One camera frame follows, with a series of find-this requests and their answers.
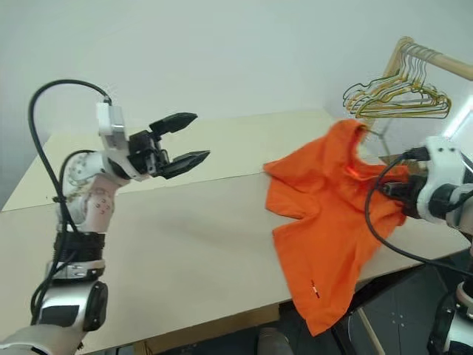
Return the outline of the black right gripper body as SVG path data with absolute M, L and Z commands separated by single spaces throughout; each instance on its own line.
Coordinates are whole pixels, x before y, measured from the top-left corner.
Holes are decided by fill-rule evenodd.
M 417 202 L 418 195 L 426 185 L 427 177 L 410 175 L 406 183 L 389 181 L 382 183 L 382 193 L 391 200 L 401 203 L 402 212 L 407 217 L 420 218 Z

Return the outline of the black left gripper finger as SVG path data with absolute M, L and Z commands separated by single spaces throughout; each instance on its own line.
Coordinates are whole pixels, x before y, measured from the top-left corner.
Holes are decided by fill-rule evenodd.
M 169 115 L 149 125 L 155 135 L 175 133 L 186 128 L 190 123 L 198 118 L 198 115 L 191 112 L 178 112 Z
M 209 150 L 189 152 L 176 157 L 172 162 L 166 163 L 160 170 L 160 176 L 169 180 L 178 175 L 189 172 L 194 167 L 201 164 L 209 155 Z

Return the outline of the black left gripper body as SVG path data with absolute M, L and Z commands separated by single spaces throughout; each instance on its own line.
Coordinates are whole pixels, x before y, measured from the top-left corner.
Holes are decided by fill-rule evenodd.
M 146 130 L 131 135 L 128 159 L 142 175 L 173 178 L 168 152 L 161 147 L 160 141 L 158 134 Z

